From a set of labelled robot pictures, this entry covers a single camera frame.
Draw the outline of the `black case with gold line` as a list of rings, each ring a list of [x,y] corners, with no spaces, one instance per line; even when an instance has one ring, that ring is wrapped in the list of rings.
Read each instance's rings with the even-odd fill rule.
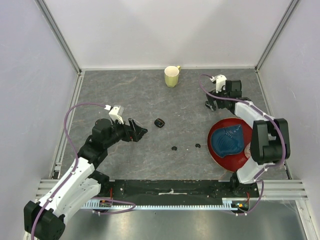
[[[165,125],[165,122],[160,119],[160,118],[157,118],[155,121],[154,121],[154,125],[158,128],[162,128],[164,125]]]

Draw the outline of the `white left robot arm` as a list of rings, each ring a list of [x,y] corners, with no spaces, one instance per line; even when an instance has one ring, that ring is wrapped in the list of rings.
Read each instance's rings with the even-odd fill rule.
[[[37,202],[25,205],[24,230],[31,239],[58,240],[69,220],[86,202],[109,193],[109,177],[96,170],[107,157],[108,148],[119,141],[138,142],[148,132],[134,119],[128,122],[97,120],[63,177]]]

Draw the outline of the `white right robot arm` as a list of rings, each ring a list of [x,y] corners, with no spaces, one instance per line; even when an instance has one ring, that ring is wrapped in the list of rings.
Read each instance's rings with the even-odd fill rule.
[[[270,116],[243,97],[240,80],[228,80],[224,75],[212,76],[210,80],[215,84],[213,90],[205,91],[210,108],[229,110],[251,130],[250,158],[233,173],[229,184],[230,193],[240,197],[247,191],[246,184],[256,182],[263,173],[282,166],[290,157],[288,122]]]

